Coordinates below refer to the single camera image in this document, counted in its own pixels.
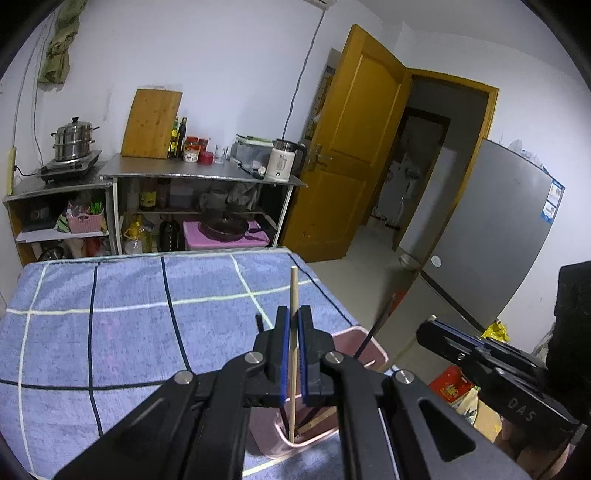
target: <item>wooden cutting board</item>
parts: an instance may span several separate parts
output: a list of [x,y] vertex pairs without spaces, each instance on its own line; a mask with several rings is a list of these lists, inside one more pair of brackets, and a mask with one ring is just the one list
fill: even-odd
[[182,92],[138,89],[131,105],[121,155],[167,158]]

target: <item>gray refrigerator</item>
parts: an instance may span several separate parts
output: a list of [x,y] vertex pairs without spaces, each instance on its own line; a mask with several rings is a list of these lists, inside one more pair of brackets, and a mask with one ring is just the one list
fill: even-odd
[[471,335],[496,320],[540,253],[563,192],[543,168],[494,142],[482,142],[464,194],[431,257],[380,332],[388,335],[385,342],[394,341],[394,352],[405,350],[395,355],[398,365],[418,367],[425,381],[447,365],[420,346],[405,349],[413,330],[431,314]]

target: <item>blue gripper pad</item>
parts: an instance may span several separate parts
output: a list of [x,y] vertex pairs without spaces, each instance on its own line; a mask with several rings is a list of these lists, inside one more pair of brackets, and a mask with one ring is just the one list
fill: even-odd
[[285,403],[285,399],[287,398],[287,375],[288,375],[288,362],[290,356],[290,310],[288,308],[283,308],[285,311],[285,322],[284,322],[284,329],[283,329],[283,352],[281,355],[281,369],[280,369],[280,378],[281,378],[281,404]]
[[304,335],[304,325],[302,323],[302,318],[300,315],[301,309],[298,310],[297,313],[297,333],[298,333],[298,341],[300,343],[300,392],[301,397],[304,402],[304,405],[308,402],[308,396],[310,392],[308,391],[308,362],[306,361],[307,358],[307,349],[306,349],[306,339]]

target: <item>white kettle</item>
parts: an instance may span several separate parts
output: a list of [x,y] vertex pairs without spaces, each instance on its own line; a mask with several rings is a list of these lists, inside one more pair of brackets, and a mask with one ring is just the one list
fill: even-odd
[[308,150],[304,144],[297,144],[288,140],[278,138],[273,142],[271,157],[267,166],[265,178],[274,181],[289,181],[291,168],[296,158],[296,152],[302,153],[302,164],[306,160]]

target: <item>air conditioner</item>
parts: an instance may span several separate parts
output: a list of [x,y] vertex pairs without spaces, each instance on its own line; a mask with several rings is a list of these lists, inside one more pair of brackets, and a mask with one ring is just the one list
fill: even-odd
[[312,4],[315,7],[321,8],[323,10],[328,10],[337,2],[337,0],[304,0],[304,2],[308,2],[309,4]]

